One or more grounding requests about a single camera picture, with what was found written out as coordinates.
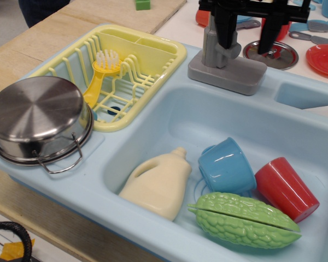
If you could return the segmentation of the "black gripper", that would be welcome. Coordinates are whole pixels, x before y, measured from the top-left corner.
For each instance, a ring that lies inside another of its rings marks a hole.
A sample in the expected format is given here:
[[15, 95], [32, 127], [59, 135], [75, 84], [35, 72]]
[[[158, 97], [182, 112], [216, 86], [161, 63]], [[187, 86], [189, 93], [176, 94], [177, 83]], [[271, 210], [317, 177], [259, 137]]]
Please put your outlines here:
[[232, 45], [237, 16], [262, 18], [258, 54], [271, 49], [275, 41], [283, 40], [291, 22], [306, 22], [310, 13], [310, 1], [300, 6], [289, 5], [288, 1], [199, 1], [199, 9], [214, 16], [218, 43], [224, 49]]

